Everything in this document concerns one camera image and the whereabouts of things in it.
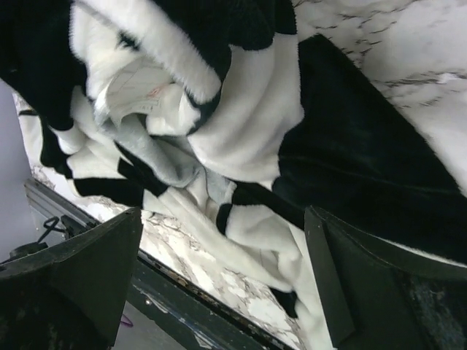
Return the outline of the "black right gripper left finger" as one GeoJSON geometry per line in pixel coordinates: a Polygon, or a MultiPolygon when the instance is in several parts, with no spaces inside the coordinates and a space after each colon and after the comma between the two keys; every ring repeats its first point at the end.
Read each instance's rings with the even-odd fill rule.
{"type": "Polygon", "coordinates": [[[114,346],[141,237],[141,212],[129,209],[1,265],[1,348],[114,346]]]}

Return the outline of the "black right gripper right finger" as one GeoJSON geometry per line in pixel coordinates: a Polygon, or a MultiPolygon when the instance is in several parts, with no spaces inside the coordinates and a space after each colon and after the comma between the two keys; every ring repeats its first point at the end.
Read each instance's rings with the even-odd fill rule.
{"type": "Polygon", "coordinates": [[[309,208],[304,232],[336,349],[465,349],[466,267],[309,208]]]}

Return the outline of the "black and white checkered pillowcase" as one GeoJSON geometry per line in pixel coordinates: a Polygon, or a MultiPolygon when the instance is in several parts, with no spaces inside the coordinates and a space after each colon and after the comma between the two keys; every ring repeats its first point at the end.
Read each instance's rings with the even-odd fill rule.
{"type": "Polygon", "coordinates": [[[3,1],[1,79],[32,165],[178,221],[304,349],[307,209],[466,267],[464,1],[3,1]]]}

